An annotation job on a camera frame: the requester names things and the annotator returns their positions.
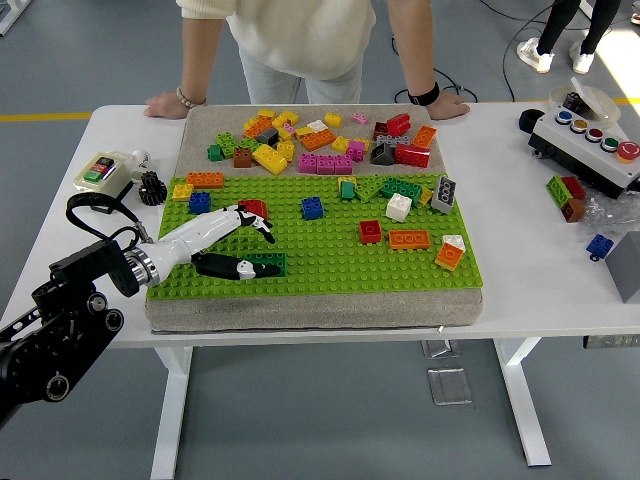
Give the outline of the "person's left hand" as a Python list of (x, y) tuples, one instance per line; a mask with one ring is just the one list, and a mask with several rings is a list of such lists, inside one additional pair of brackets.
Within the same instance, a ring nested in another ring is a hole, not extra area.
[(460, 95), (442, 91), (435, 102), (426, 106), (426, 110), (432, 120), (439, 121), (466, 115), (470, 107)]

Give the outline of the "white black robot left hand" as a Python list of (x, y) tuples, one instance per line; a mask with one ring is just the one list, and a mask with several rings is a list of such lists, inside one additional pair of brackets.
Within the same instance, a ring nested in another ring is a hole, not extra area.
[(247, 212), (240, 205), (198, 215), (153, 244), (141, 244), (149, 286), (166, 280), (173, 268), (192, 264), (200, 275), (226, 280), (248, 280), (274, 277), (281, 273), (277, 265), (252, 263), (222, 254), (208, 253), (207, 248), (234, 233), (239, 227), (251, 226), (271, 244), (275, 238), (271, 224), (263, 217)]

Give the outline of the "person's right hand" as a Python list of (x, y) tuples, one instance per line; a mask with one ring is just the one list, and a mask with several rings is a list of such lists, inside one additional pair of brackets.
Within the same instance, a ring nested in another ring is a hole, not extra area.
[(146, 100), (143, 114), (147, 117), (178, 120), (185, 118), (190, 111), (175, 91), (164, 92)]

